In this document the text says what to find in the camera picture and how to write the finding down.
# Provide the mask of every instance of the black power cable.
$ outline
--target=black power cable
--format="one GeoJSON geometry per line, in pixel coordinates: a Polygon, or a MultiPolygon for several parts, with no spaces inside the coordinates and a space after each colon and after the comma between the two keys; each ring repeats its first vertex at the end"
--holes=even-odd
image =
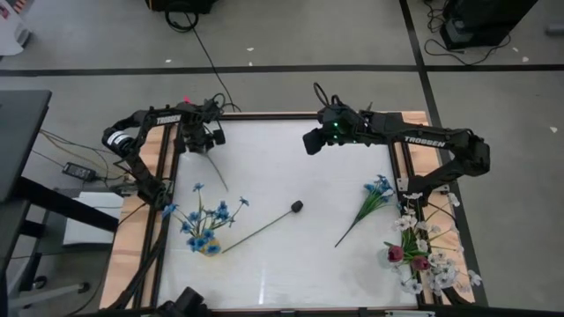
{"type": "MultiPolygon", "coordinates": [[[[441,9],[435,9],[433,8],[433,6],[431,6],[431,2],[432,0],[423,0],[423,4],[426,5],[429,8],[429,12],[427,13],[427,17],[429,18],[429,21],[427,22],[427,29],[429,29],[429,31],[431,33],[437,33],[439,30],[441,30],[442,26],[446,23],[446,20],[444,19],[444,17],[442,16],[442,13],[444,12],[445,8],[447,7],[447,5],[449,4],[449,0],[446,0],[442,6],[441,9]]],[[[462,65],[464,66],[473,66],[473,65],[477,65],[479,63],[484,62],[496,49],[498,48],[504,48],[506,47],[509,43],[511,42],[511,36],[508,34],[508,41],[505,44],[500,44],[498,46],[492,47],[490,48],[486,55],[476,61],[476,62],[472,62],[472,63],[468,63],[466,61],[463,61],[460,57],[458,57],[457,55],[463,55],[464,51],[457,51],[457,50],[451,50],[446,48],[445,46],[443,46],[441,43],[439,43],[439,41],[435,40],[435,39],[428,39],[427,41],[425,41],[425,44],[423,45],[423,49],[425,50],[425,53],[431,55],[431,56],[450,56],[452,58],[457,59],[462,65]],[[434,44],[438,45],[440,48],[444,49],[446,52],[448,53],[431,53],[429,52],[427,46],[429,43],[433,42],[434,44]]]]}
{"type": "Polygon", "coordinates": [[[221,79],[221,76],[219,75],[218,70],[216,69],[215,64],[213,63],[213,60],[210,57],[210,54],[208,53],[208,50],[205,48],[205,45],[202,42],[202,39],[200,38],[200,35],[196,31],[196,25],[197,25],[197,22],[199,21],[199,15],[197,13],[194,13],[195,19],[194,19],[194,22],[192,23],[192,19],[188,15],[188,12],[191,12],[191,11],[194,11],[192,6],[188,2],[185,2],[185,1],[176,1],[176,2],[173,2],[169,5],[167,5],[167,8],[165,8],[165,19],[167,20],[168,26],[170,26],[170,28],[172,28],[173,30],[175,30],[178,33],[186,33],[186,32],[189,32],[189,31],[194,31],[194,35],[196,36],[197,41],[200,43],[200,46],[202,47],[202,50],[205,53],[205,56],[207,57],[208,61],[210,62],[211,68],[213,69],[213,73],[218,78],[219,83],[223,86],[223,89],[225,89],[225,91],[227,93],[227,97],[229,98],[229,102],[225,103],[225,105],[231,106],[231,108],[233,109],[234,112],[235,112],[235,110],[238,110],[239,112],[241,112],[241,109],[233,103],[233,98],[231,97],[231,93],[227,89],[226,85],[223,83],[223,80],[221,79]],[[172,12],[172,11],[183,12],[184,15],[186,16],[186,19],[189,22],[189,26],[181,26],[177,22],[171,20],[170,19],[170,12],[172,12]]]}

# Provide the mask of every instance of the black speaker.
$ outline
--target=black speaker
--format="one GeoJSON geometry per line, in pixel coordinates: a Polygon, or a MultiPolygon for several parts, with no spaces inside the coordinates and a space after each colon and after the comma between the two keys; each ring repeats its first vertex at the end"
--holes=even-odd
{"type": "Polygon", "coordinates": [[[450,0],[441,37],[448,49],[498,46],[537,0],[450,0]]]}

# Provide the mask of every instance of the white flower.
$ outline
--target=white flower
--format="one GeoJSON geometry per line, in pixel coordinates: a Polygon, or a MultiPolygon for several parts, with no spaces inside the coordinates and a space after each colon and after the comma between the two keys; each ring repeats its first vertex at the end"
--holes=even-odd
{"type": "Polygon", "coordinates": [[[417,239],[417,249],[422,252],[429,251],[429,245],[425,240],[417,239]]]}
{"type": "Polygon", "coordinates": [[[425,231],[429,230],[429,225],[425,221],[419,221],[415,227],[425,231]]]}
{"type": "Polygon", "coordinates": [[[429,230],[429,233],[439,233],[441,232],[441,227],[438,225],[431,225],[431,230],[429,230]]]}
{"type": "Polygon", "coordinates": [[[423,196],[423,193],[413,193],[411,195],[404,194],[404,198],[407,198],[407,199],[419,199],[422,196],[423,196]]]}
{"type": "Polygon", "coordinates": [[[472,290],[472,288],[468,284],[465,284],[465,285],[458,284],[457,289],[460,292],[471,292],[471,290],[472,290]]]}
{"type": "Polygon", "coordinates": [[[439,259],[434,254],[430,254],[427,257],[427,260],[429,261],[429,264],[431,264],[432,267],[436,267],[437,265],[439,265],[439,259]]]}
{"type": "Polygon", "coordinates": [[[413,228],[417,224],[417,218],[416,217],[404,215],[404,216],[402,216],[402,219],[404,219],[404,221],[407,223],[407,225],[409,225],[411,228],[413,228]]]}
{"type": "Polygon", "coordinates": [[[451,230],[452,232],[456,232],[456,234],[459,233],[458,228],[456,228],[456,225],[455,225],[455,224],[452,224],[452,225],[450,226],[450,230],[451,230]]]}
{"type": "Polygon", "coordinates": [[[445,260],[445,259],[447,258],[447,253],[444,252],[444,250],[442,250],[442,249],[438,249],[438,250],[437,250],[437,258],[438,258],[440,261],[443,261],[443,260],[445,260]]]}
{"type": "Polygon", "coordinates": [[[394,195],[394,190],[393,189],[388,189],[385,192],[382,193],[382,196],[387,197],[390,195],[394,195]]]}
{"type": "Polygon", "coordinates": [[[408,215],[411,215],[411,216],[415,215],[415,210],[409,209],[409,208],[407,208],[407,206],[404,206],[404,210],[405,210],[405,213],[408,214],[408,215]]]}
{"type": "Polygon", "coordinates": [[[414,280],[409,280],[407,282],[402,282],[402,290],[404,290],[405,292],[408,292],[410,294],[419,294],[421,293],[421,291],[423,291],[423,285],[421,285],[421,283],[417,283],[414,280]]]}
{"type": "Polygon", "coordinates": [[[482,283],[482,277],[471,269],[468,270],[468,277],[470,278],[470,284],[472,285],[479,286],[482,283]]]}
{"type": "Polygon", "coordinates": [[[449,196],[450,202],[451,202],[455,207],[460,206],[460,202],[458,201],[458,197],[456,197],[456,195],[454,195],[453,193],[448,193],[448,196],[449,196]]]}
{"type": "Polygon", "coordinates": [[[409,229],[409,223],[405,221],[403,217],[394,221],[394,229],[399,231],[405,231],[409,229]]]}
{"type": "Polygon", "coordinates": [[[449,276],[441,273],[434,277],[435,287],[440,289],[450,287],[454,282],[455,282],[454,276],[449,276]]]}

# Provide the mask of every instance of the metal bracket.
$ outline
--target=metal bracket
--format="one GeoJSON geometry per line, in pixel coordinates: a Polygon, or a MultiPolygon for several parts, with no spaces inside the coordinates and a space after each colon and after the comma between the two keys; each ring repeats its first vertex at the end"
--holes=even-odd
{"type": "Polygon", "coordinates": [[[386,317],[434,317],[434,312],[425,311],[387,311],[386,317]]]}
{"type": "MultiPolygon", "coordinates": [[[[396,184],[397,184],[397,192],[406,192],[407,189],[409,188],[409,178],[407,177],[400,177],[396,179],[396,184]]],[[[438,188],[433,189],[434,192],[440,192],[440,193],[448,193],[450,192],[450,186],[449,185],[442,185],[438,188]]]]}
{"type": "Polygon", "coordinates": [[[409,179],[407,177],[400,177],[396,179],[397,192],[406,192],[409,185],[409,179]]]}

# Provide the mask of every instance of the black robotic arm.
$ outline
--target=black robotic arm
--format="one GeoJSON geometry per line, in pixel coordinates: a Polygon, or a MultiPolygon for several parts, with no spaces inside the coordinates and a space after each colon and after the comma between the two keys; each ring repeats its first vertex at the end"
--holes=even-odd
{"type": "Polygon", "coordinates": [[[469,129],[443,129],[422,124],[405,123],[393,114],[352,110],[337,95],[331,103],[321,87],[314,84],[315,92],[325,107],[317,113],[322,124],[303,136],[309,155],[327,145],[393,144],[395,142],[431,146],[449,150],[454,159],[426,176],[416,175],[408,180],[406,195],[422,193],[424,205],[433,191],[462,175],[479,176],[490,169],[490,149],[484,139],[469,129]]]}
{"type": "Polygon", "coordinates": [[[157,210],[162,210],[171,203],[167,186],[151,174],[139,157],[149,130],[161,125],[178,123],[182,137],[174,140],[175,149],[179,152],[185,152],[186,148],[189,151],[207,152],[214,144],[224,144],[226,141],[222,129],[209,132],[204,126],[205,123],[217,121],[222,113],[223,109],[215,98],[206,100],[202,106],[181,102],[176,107],[167,106],[164,109],[151,107],[149,110],[136,111],[130,117],[105,129],[102,143],[122,159],[118,163],[125,162],[129,166],[130,170],[124,170],[135,179],[139,198],[157,210]],[[137,137],[125,133],[124,130],[130,128],[139,128],[137,137]]]}

